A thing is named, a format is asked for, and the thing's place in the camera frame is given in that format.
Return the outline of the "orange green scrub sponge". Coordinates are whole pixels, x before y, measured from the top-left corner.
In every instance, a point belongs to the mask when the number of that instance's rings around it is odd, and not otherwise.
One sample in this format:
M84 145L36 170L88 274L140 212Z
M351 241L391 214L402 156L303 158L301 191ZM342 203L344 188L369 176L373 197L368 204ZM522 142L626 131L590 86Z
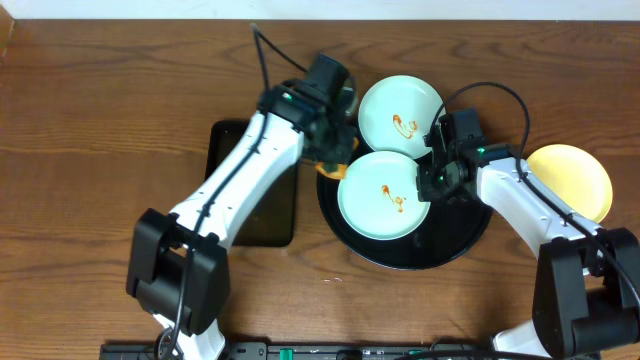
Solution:
M341 180L346 171L353 152L359 147L359 140L353 137L347 143L323 140L317 145L314 158L316 171L326 178Z

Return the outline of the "yellow plate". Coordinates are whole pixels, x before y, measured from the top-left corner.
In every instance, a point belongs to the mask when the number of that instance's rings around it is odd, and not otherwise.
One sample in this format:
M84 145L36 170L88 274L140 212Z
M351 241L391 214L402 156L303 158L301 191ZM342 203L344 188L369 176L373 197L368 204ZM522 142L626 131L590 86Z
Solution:
M573 210L600 223L613 202L610 177L601 163L578 147L552 144L534 151L532 172Z

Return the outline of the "light blue plate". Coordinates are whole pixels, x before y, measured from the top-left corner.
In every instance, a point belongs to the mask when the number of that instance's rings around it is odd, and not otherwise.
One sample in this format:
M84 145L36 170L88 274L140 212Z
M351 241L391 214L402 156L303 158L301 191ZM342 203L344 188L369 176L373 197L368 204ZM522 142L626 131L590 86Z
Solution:
M412 159L431 152L424 137L443 100L427 82L395 75L374 84L364 95L358 126L364 142L374 151L394 151Z
M417 168L410 157L391 151L355 160L337 190L346 223L376 241L396 240L416 230L430 209L428 202L418 200Z

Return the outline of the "light blue plate top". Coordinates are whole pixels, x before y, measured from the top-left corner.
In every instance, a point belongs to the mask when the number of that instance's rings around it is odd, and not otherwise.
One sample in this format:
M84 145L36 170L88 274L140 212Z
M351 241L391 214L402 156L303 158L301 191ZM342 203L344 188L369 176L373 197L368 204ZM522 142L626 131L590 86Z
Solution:
M412 159L431 152L424 137L443 100L427 82L395 75L374 84L364 95L358 126L364 142L374 151L394 151Z

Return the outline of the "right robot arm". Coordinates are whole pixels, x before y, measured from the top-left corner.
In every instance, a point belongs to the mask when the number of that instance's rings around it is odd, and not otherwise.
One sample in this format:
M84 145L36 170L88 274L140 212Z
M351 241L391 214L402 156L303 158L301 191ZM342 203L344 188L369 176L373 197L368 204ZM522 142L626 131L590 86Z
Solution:
M418 194L435 201L465 194L499 213L537 258L532 319L493 338L512 358L568 359L639 340L639 241L606 230L545 187L509 145L478 132L424 138L429 169Z

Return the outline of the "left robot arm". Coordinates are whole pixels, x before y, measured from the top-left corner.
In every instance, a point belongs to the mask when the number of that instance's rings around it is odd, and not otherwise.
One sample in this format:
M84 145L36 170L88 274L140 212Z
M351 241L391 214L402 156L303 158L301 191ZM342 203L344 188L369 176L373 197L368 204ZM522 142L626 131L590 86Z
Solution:
M157 359L216 359L217 318L230 294L228 253L273 183L301 158L345 165L357 146L347 125L352 87L278 85L264 92L240 141L214 172L168 213L146 210L133 230L127 293L163 326Z

